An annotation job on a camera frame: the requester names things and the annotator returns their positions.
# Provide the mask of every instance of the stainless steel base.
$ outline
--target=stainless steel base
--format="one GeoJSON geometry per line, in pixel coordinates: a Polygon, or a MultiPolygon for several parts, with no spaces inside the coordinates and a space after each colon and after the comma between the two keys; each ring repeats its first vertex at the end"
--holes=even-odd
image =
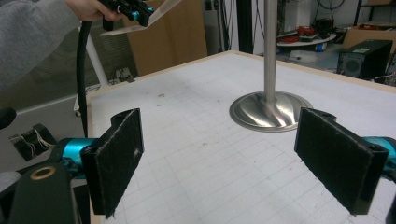
{"type": "Polygon", "coordinates": [[[263,91],[238,98],[230,107],[231,118],[239,125],[260,132],[285,132],[297,128],[301,107],[312,108],[304,98],[275,92],[273,103],[264,101],[263,91]]]}

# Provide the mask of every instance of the cardboard box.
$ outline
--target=cardboard box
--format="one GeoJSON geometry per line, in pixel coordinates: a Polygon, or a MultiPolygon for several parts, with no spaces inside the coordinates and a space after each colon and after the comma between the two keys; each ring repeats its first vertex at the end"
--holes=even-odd
{"type": "MultiPolygon", "coordinates": [[[[162,3],[147,1],[154,10],[162,3]]],[[[136,22],[125,19],[124,25],[136,22]]],[[[204,58],[207,48],[202,1],[181,1],[148,29],[127,36],[140,77],[204,58]]]]}
{"type": "Polygon", "coordinates": [[[367,5],[387,5],[394,2],[393,0],[368,0],[367,5]]]}
{"type": "Polygon", "coordinates": [[[367,39],[392,40],[393,45],[391,52],[395,52],[396,31],[361,30],[359,26],[352,27],[346,32],[343,47],[349,49],[367,39]]]}

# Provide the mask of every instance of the black equipment box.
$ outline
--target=black equipment box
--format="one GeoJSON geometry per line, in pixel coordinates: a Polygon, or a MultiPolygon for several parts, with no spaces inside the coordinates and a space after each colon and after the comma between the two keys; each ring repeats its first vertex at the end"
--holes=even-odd
{"type": "Polygon", "coordinates": [[[374,79],[385,75],[391,40],[365,40],[339,53],[337,74],[360,79],[374,79]]]}

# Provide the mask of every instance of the grid paper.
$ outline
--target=grid paper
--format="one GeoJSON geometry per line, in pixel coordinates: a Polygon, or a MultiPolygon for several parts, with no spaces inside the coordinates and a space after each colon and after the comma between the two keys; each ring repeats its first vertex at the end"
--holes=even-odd
{"type": "MultiPolygon", "coordinates": [[[[393,183],[381,179],[369,215],[353,217],[298,158],[295,130],[260,133],[232,121],[233,101],[262,90],[262,60],[225,53],[92,97],[93,136],[113,115],[140,108],[145,144],[115,216],[103,223],[384,223],[393,183]]],[[[276,90],[357,135],[396,138],[394,93],[283,65],[276,90]]]]}

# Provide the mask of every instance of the human arm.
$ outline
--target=human arm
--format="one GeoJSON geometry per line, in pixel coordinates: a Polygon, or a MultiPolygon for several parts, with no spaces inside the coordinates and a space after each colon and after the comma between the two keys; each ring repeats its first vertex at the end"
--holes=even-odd
{"type": "Polygon", "coordinates": [[[0,7],[0,91],[47,58],[80,20],[102,15],[121,17],[97,0],[16,0],[0,7]]]}

